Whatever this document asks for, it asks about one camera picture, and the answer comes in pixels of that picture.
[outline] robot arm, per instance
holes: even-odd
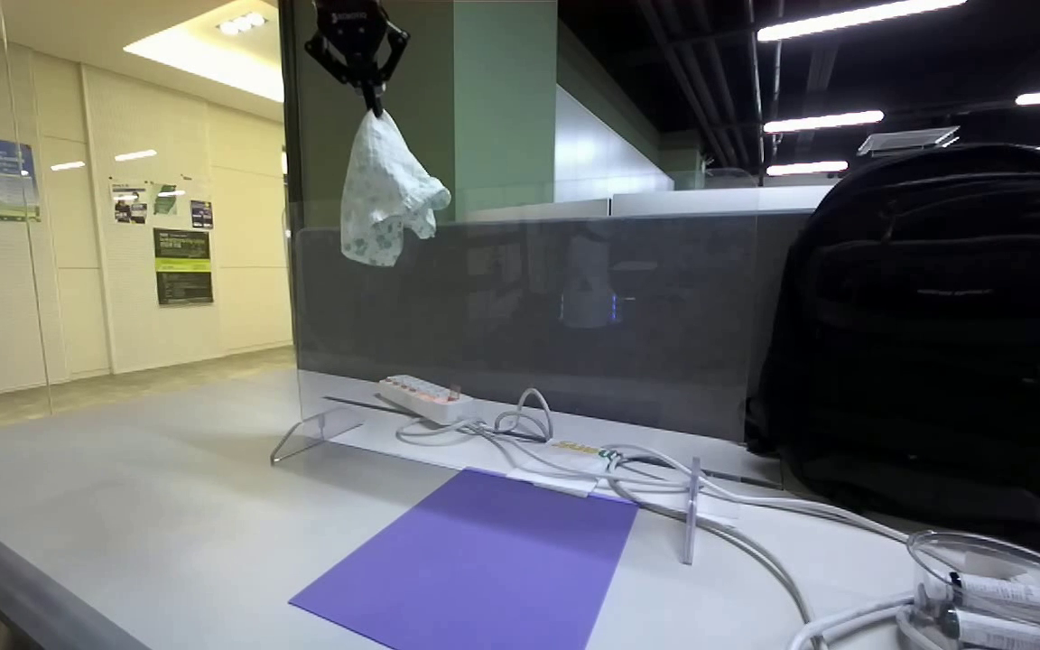
[[[341,84],[365,94],[370,113],[383,115],[383,85],[399,71],[407,32],[399,27],[376,0],[315,0],[318,32],[306,38],[306,55],[328,68]]]

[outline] floor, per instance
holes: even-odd
[[[134,370],[134,377],[100,377],[85,384],[62,384],[24,392],[4,392],[0,396],[0,427],[32,422],[62,413],[85,413],[157,392],[179,392],[193,387],[229,384],[229,378],[248,378],[280,367],[293,367],[293,350],[263,350],[263,354],[244,354],[244,357],[222,357],[201,364],[179,364],[179,367],[157,367],[157,370]]]

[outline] power strip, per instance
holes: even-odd
[[[473,396],[426,384],[419,377],[387,377],[376,384],[376,392],[399,409],[416,413],[426,422],[453,427],[473,413]]]

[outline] glass partition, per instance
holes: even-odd
[[[392,227],[393,254],[365,260],[347,225],[365,186],[347,173],[374,115],[305,49],[318,6],[281,11],[306,415],[324,409],[321,377],[404,370],[473,396],[540,387],[555,413],[742,438],[783,248],[825,185],[674,191],[691,167],[664,173],[661,145],[565,91],[581,79],[561,71],[555,2],[392,0],[413,44],[383,109],[453,207],[429,239]]]

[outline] ceiling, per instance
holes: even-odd
[[[223,6],[229,0],[0,0],[9,19],[9,44],[45,49],[65,62],[85,62],[152,85],[183,91],[193,98],[237,109],[280,121],[281,106],[164,68],[157,62],[124,55],[128,44],[144,38],[179,23]],[[245,47],[276,62],[280,25],[229,47]]]
[[[924,19],[756,44],[759,25],[873,0],[561,0],[565,25],[661,129],[696,129],[711,167],[848,160],[872,129],[761,136],[766,119],[884,109],[879,129],[961,125],[1040,145],[1040,2],[969,0]]]

